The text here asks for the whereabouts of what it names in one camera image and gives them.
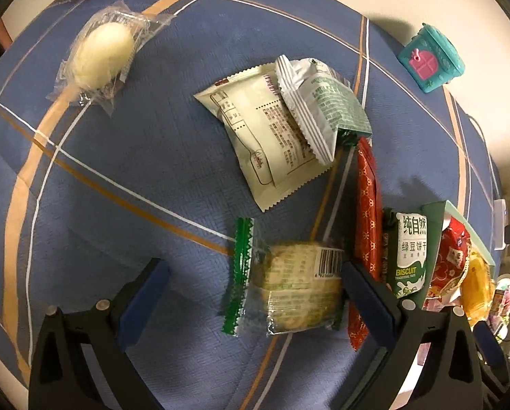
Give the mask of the yellow soft bread packet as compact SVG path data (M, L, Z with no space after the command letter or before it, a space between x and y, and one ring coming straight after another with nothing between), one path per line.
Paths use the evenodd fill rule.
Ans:
M495 292L490 266L476 247L472 247L467 275L460 285L460 300L469 325L488 318Z

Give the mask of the red festive snack packet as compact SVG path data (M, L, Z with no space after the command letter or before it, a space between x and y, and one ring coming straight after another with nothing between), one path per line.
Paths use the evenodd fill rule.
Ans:
M461 221L450 217L444 226L425 301L430 310L437 308L437 302L443 305L449 303L458 291L467 275L472 249L471 234Z

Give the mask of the green bean biscuit packet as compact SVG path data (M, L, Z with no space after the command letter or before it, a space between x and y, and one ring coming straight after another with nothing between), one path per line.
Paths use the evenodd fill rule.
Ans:
M386 284L398 299L421 292L429 279L427 216L386 208L383 220Z

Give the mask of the round green cake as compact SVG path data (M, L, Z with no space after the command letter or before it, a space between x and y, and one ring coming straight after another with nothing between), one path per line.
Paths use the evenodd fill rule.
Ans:
M231 291L221 331L269 335L333 326L341 314L345 252L319 243L266 244L254 218L238 218Z

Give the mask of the red gold patterned packet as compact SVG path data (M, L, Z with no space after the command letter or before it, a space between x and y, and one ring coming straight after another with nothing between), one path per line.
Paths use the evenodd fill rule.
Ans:
M382 200L372 146L357 144L357 204L354 257L379 282L382 279Z

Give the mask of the cream snack packet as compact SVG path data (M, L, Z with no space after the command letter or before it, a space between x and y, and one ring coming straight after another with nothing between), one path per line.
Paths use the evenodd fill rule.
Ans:
M273 63L221 79L195 99L225 127L261 211L330 168L318 161L282 100Z

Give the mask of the green white snack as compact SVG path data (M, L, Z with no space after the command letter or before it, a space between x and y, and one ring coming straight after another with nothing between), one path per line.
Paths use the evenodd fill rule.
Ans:
M309 147L324 166L338 145L372 135L372 126L349 82L316 58L278 56L275 73L282 99Z

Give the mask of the teal rimmed white tray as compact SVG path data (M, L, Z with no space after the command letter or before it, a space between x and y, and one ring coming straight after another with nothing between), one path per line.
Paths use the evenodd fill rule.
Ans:
M427 255L424 287L416 294L421 304L457 291L468 276L472 256L484 262L488 278L494 280L493 257L452 202L423 205L422 213L427 219Z

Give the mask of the blue plaid tablecloth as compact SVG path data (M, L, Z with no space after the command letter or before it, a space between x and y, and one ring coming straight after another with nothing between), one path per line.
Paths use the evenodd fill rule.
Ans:
M256 205L222 124L195 94L276 56L316 57L358 90L372 123L384 203L439 201L493 243L500 195L480 133L445 89L423 93L400 44L336 0L170 0L173 22L136 56L112 113L73 107L50 129L58 68L86 21L116 2L57 0L0 58L0 359L25 375L52 304L82 311L153 257L171 278L128 354L168 409L332 409L374 353L345 330L270 338L222 333L235 221L267 242L351 241L356 163L267 211Z

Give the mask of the white power strip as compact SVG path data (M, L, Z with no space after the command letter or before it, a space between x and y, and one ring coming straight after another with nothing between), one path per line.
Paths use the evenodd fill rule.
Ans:
M493 247L501 251L506 247L505 227L508 224L507 203L503 198L494 201L493 205Z

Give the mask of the teal toy house box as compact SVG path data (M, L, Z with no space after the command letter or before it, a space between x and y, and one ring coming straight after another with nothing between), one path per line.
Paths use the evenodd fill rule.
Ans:
M398 61L426 94L465 72L464 62L453 43L426 23L399 52Z

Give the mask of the clear wrapped white ball snack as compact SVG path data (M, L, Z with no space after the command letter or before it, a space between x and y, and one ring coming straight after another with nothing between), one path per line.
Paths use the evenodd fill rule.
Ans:
M96 104L111 114L136 54L173 19L173 14L135 12L121 0L100 9L61 61L47 96L49 111L62 114L71 106Z

